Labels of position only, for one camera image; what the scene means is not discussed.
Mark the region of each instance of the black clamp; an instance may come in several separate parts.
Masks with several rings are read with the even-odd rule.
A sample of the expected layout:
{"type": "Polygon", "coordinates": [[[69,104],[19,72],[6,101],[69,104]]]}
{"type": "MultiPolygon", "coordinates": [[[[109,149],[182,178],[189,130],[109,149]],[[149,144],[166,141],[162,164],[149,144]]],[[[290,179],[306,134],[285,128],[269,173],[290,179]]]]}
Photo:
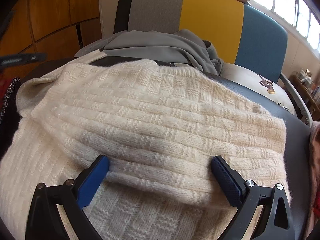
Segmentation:
{"type": "Polygon", "coordinates": [[[90,204],[108,170],[108,158],[99,155],[76,179],[52,187],[39,183],[30,206],[26,240],[70,240],[57,205],[63,205],[79,240],[102,240],[82,208],[90,204]]]}
{"type": "MultiPolygon", "coordinates": [[[[252,240],[294,240],[293,220],[288,199],[281,184],[260,187],[232,170],[221,156],[211,162],[212,172],[229,203],[238,209],[219,240],[241,240],[254,212],[264,205],[252,240]]],[[[26,227],[26,240],[70,240],[59,215],[63,205],[79,240],[102,240],[82,208],[88,206],[109,170],[109,160],[99,155],[79,176],[63,185],[47,187],[39,183],[34,192],[26,227]]]]}
{"type": "Polygon", "coordinates": [[[221,156],[212,159],[211,170],[237,213],[218,240],[241,240],[257,206],[264,205],[250,240],[294,240],[293,219],[284,187],[258,186],[244,180],[221,156]]]}

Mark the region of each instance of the cream knit sweater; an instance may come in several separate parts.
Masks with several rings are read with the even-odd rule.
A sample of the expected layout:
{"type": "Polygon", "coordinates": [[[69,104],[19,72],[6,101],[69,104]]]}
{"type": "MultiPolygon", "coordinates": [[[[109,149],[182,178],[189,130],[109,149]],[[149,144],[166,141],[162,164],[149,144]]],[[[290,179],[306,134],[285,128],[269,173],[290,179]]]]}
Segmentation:
{"type": "Polygon", "coordinates": [[[103,239],[217,239],[236,209],[211,174],[215,155],[289,197],[282,120],[194,68],[88,65],[104,56],[91,52],[17,94],[23,118],[0,165],[0,216],[16,240],[37,183],[75,178],[99,154],[110,171],[84,211],[103,239]]]}

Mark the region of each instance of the cartoon animal print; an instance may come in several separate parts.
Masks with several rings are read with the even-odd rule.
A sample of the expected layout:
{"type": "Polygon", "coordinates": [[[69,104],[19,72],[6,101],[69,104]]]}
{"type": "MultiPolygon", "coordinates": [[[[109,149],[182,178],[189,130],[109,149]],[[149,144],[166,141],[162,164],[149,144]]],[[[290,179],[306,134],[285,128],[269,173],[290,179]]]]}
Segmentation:
{"type": "Polygon", "coordinates": [[[267,91],[269,94],[275,94],[275,90],[272,87],[272,81],[266,80],[264,79],[262,76],[260,76],[259,74],[257,74],[259,77],[262,78],[262,81],[260,81],[260,85],[264,86],[267,88],[267,91]]]}

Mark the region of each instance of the window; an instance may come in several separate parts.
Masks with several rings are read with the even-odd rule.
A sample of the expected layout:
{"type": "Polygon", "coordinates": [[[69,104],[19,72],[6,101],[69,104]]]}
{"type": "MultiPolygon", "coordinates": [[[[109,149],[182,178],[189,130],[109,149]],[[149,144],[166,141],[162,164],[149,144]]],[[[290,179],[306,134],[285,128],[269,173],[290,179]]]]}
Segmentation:
{"type": "Polygon", "coordinates": [[[254,0],[276,13],[320,52],[320,25],[303,0],[254,0]]]}

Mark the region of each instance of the blue clamp pad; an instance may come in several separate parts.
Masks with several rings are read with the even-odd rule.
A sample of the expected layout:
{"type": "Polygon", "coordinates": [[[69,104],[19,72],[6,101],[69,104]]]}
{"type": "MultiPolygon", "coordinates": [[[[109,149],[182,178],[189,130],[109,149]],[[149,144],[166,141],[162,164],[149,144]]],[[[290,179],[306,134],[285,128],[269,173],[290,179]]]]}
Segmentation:
{"type": "Polygon", "coordinates": [[[77,203],[80,209],[90,204],[91,200],[94,197],[94,194],[97,192],[101,182],[105,178],[108,171],[108,157],[99,155],[88,169],[85,169],[81,172],[83,175],[86,174],[86,177],[76,191],[77,203]]]}
{"type": "Polygon", "coordinates": [[[221,156],[212,159],[211,170],[230,205],[239,208],[245,194],[244,179],[221,156]]]}

